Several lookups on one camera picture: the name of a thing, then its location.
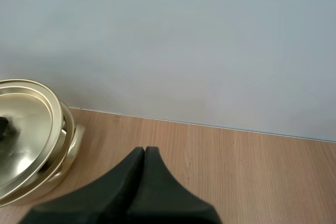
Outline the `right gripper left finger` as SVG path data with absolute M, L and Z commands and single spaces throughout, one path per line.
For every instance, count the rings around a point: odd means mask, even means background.
M 140 183 L 144 149 L 136 147 L 106 174 L 33 207 L 23 223 L 113 223 L 122 219 Z

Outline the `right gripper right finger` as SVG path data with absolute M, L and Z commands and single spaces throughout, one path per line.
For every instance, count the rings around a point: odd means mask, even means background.
M 159 148 L 147 147 L 128 223 L 221 223 L 215 208 L 185 189 L 166 167 Z

